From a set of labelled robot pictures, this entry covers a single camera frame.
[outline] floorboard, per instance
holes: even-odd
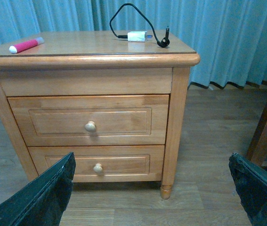
[[[174,189],[158,182],[75,184],[61,225],[250,226],[228,169],[246,154],[267,89],[190,89]],[[0,203],[28,183],[0,122]]]

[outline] drawer knob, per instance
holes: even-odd
[[[86,125],[85,125],[85,129],[88,132],[95,132],[96,131],[96,125],[93,121],[89,121]]]
[[[95,166],[94,166],[94,171],[96,173],[101,173],[103,171],[103,168],[102,168],[102,165],[100,163],[97,163]]]

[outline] curtain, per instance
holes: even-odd
[[[109,30],[127,2],[200,54],[190,82],[267,81],[267,0],[0,0],[0,44],[44,31]],[[116,30],[150,29],[130,6],[113,23]]]

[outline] drawer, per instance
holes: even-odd
[[[169,95],[10,97],[8,101],[27,146],[165,143]]]
[[[0,71],[8,97],[167,94],[172,68]]]
[[[151,181],[162,178],[163,145],[29,147],[29,152],[39,175],[64,155],[74,152],[74,182]]]

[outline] black cable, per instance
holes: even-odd
[[[151,24],[151,22],[147,19],[147,17],[145,17],[144,16],[144,14],[141,12],[141,11],[139,11],[139,9],[135,6],[135,5],[133,5],[133,4],[131,4],[131,3],[125,3],[125,4],[123,4],[120,8],[119,8],[119,10],[115,13],[115,15],[110,19],[110,22],[109,22],[109,26],[110,26],[110,29],[111,29],[111,31],[113,32],[113,34],[117,37],[117,38],[119,38],[119,39],[127,39],[128,38],[128,35],[117,35],[115,32],[114,32],[114,30],[113,30],[113,27],[112,27],[112,25],[111,25],[111,22],[113,21],[113,19],[116,17],[116,15],[118,15],[118,13],[120,12],[120,10],[124,7],[124,6],[132,6],[148,23],[149,23],[149,25],[150,25],[150,27],[152,28],[152,31],[153,31],[153,35],[154,35],[154,37],[155,37],[155,39],[156,39],[156,41],[157,41],[157,44],[160,46],[160,47],[167,47],[169,44],[170,44],[170,40],[169,40],[169,27],[167,27],[167,29],[166,29],[166,36],[165,36],[165,38],[163,38],[162,39],[162,41],[159,41],[158,40],[158,38],[157,38],[157,36],[156,36],[156,33],[155,33],[155,30],[154,30],[154,28],[153,28],[153,25]]]

